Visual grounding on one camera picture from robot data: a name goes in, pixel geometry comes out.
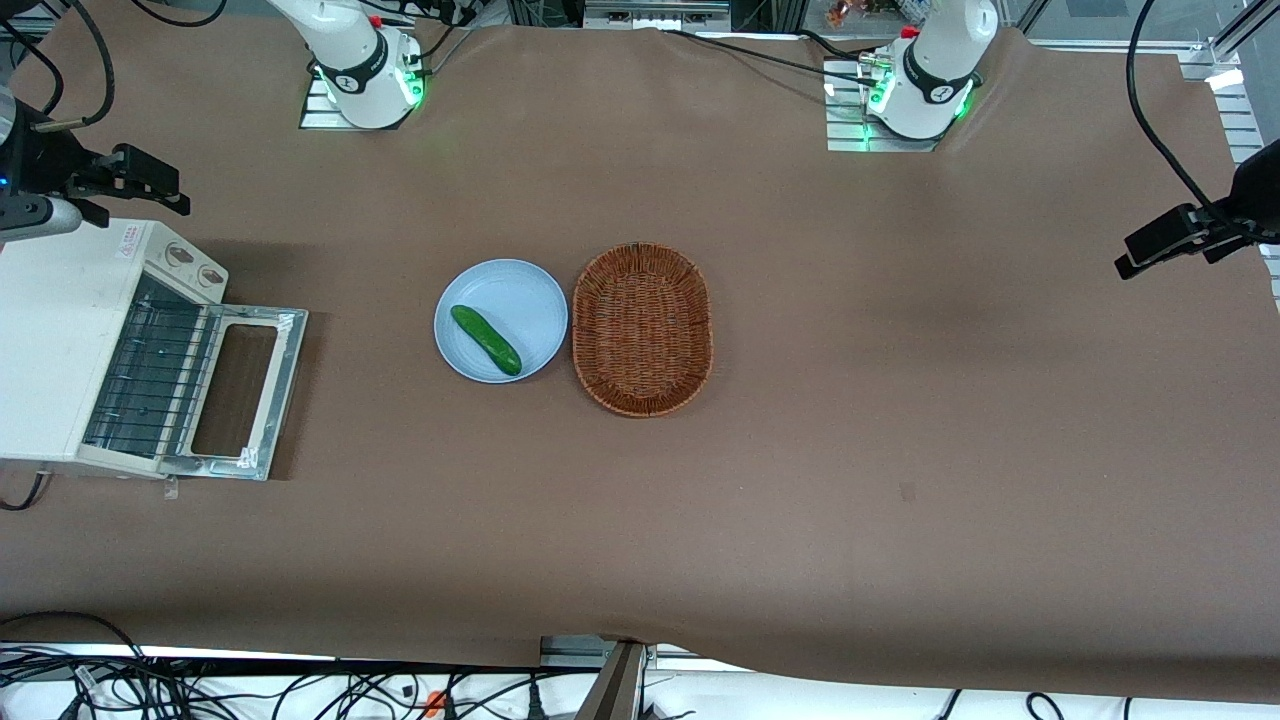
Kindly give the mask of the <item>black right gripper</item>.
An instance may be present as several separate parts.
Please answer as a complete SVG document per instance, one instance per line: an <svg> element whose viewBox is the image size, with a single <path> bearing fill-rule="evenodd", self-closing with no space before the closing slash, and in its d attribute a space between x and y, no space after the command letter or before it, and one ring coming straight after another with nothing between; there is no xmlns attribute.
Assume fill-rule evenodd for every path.
<svg viewBox="0 0 1280 720"><path fill-rule="evenodd" d="M115 177L141 184L142 200L180 217L191 214L189 197L180 193L180 172L150 152L118 143L110 158L84 149L68 131L38 133L17 122L8 131L8 227L106 228L110 213L91 199L110 193Z"/></svg>

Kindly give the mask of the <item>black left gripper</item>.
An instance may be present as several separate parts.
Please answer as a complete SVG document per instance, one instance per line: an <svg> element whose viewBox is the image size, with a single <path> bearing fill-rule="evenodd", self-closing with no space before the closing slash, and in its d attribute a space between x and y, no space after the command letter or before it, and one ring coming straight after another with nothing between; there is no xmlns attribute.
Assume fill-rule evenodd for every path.
<svg viewBox="0 0 1280 720"><path fill-rule="evenodd" d="M1234 172L1228 196L1202 209L1180 204L1125 238L1125 254L1114 261L1123 281L1129 281L1161 263L1201 255L1210 264L1256 245L1277 245L1279 233L1279 141L1248 158Z"/></svg>

